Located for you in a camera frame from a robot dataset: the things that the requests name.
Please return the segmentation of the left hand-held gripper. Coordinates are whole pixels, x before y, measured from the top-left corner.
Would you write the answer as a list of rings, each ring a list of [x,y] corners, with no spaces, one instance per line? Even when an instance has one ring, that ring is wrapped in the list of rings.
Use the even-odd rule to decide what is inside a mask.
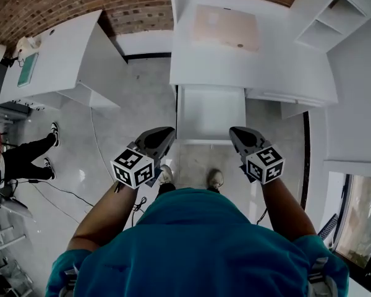
[[[152,187],[162,172],[160,163],[154,159],[167,155],[175,136],[173,127],[156,127],[140,134],[111,161],[114,177],[132,189],[143,184]]]

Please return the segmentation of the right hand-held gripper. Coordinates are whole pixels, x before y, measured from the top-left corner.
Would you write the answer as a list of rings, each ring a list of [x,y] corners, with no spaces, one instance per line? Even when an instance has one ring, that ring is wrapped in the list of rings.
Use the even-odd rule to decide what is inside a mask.
[[[276,144],[271,145],[260,132],[249,127],[233,126],[229,129],[229,136],[236,152],[241,155],[248,155],[250,148],[262,148],[246,156],[240,166],[250,183],[265,185],[282,176],[285,158]]]

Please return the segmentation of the person's right forearm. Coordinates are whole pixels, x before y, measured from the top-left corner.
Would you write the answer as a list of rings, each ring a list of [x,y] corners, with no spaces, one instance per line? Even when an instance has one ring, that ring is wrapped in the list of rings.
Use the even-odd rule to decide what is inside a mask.
[[[263,198],[273,230],[289,241],[316,235],[315,228],[304,209],[281,179],[262,185]]]

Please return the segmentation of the person's left forearm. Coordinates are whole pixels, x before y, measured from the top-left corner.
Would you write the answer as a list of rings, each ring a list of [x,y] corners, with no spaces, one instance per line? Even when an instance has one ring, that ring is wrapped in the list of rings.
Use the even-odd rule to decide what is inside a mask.
[[[113,184],[81,221],[67,250],[93,252],[112,241],[123,231],[137,194],[137,189],[119,183]]]

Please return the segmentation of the white desk with hutch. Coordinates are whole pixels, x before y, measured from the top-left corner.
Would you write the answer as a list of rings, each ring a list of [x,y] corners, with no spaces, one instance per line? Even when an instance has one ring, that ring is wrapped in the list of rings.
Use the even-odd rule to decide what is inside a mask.
[[[371,0],[172,0],[172,85],[219,85],[338,102],[328,52],[371,19]],[[253,14],[257,52],[192,39],[198,5]],[[286,114],[314,106],[280,102]]]

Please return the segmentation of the plain white side desk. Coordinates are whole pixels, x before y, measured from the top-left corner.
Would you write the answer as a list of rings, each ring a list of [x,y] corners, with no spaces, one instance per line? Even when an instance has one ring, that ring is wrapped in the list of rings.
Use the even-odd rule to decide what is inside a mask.
[[[100,27],[100,15],[90,12],[39,34],[30,83],[18,87],[21,68],[16,62],[6,71],[0,104],[60,110],[70,99],[92,108],[120,106],[127,63]]]

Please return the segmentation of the person's left white shoe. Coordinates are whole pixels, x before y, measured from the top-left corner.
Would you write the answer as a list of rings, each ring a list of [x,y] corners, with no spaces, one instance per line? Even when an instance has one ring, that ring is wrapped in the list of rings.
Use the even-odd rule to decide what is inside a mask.
[[[168,165],[161,165],[161,173],[158,177],[158,182],[162,184],[172,184],[174,182],[173,172]]]

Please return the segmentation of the person's white shoe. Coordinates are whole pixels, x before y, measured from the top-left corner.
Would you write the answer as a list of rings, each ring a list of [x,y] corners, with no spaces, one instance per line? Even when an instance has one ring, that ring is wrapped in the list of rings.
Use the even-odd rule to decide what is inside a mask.
[[[174,182],[173,172],[168,165],[161,165],[161,173],[158,177],[158,182],[162,184],[172,184]]]
[[[207,176],[207,188],[218,191],[224,183],[223,174],[220,170],[213,168]]]

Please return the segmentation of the person's right white shoe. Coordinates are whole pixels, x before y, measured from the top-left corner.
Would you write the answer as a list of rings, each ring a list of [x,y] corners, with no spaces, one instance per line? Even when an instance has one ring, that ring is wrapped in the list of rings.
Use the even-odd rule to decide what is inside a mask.
[[[220,170],[213,168],[207,176],[207,188],[218,191],[224,183],[223,174]]]

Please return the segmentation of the person in teal shirt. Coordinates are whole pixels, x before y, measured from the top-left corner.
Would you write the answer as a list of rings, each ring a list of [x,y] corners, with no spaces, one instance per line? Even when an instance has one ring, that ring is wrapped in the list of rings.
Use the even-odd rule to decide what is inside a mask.
[[[61,254],[46,297],[347,297],[348,285],[319,236],[289,241],[221,194],[178,189],[108,244]]]

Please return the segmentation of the black keyboard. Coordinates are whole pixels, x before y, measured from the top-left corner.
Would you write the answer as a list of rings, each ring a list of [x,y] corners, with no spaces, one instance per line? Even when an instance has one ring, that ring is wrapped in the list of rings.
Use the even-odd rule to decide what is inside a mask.
[[[338,224],[338,214],[335,213],[333,216],[325,223],[324,227],[318,232],[318,236],[325,240],[330,233],[336,228]]]

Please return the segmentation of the black framed window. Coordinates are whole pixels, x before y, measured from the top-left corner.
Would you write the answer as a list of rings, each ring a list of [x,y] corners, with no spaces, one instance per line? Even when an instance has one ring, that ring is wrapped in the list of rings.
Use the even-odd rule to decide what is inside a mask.
[[[338,217],[329,247],[371,275],[371,177],[331,171],[328,191]]]

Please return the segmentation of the green book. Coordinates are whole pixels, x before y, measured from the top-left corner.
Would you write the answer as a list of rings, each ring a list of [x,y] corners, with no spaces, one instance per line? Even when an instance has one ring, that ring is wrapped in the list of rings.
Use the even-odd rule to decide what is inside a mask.
[[[38,55],[39,53],[33,53],[22,60],[22,70],[17,82],[17,86],[19,88],[24,87],[30,83],[38,59]]]

